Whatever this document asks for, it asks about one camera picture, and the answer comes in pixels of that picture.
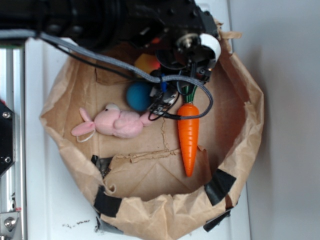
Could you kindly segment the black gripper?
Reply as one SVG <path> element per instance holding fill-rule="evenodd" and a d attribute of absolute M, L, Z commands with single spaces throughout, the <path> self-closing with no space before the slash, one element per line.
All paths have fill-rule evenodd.
<path fill-rule="evenodd" d="M 129 42 L 154 52 L 169 71 L 164 82 L 206 82 L 220 55 L 213 16 L 193 0 L 131 0 Z"/>

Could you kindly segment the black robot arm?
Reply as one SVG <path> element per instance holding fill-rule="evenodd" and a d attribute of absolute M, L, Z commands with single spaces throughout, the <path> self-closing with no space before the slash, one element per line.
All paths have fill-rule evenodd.
<path fill-rule="evenodd" d="M 153 52 L 167 72 L 206 81 L 221 47 L 213 16 L 193 0 L 3 0 L 0 44 L 43 35 L 103 53 L 119 43 Z"/>

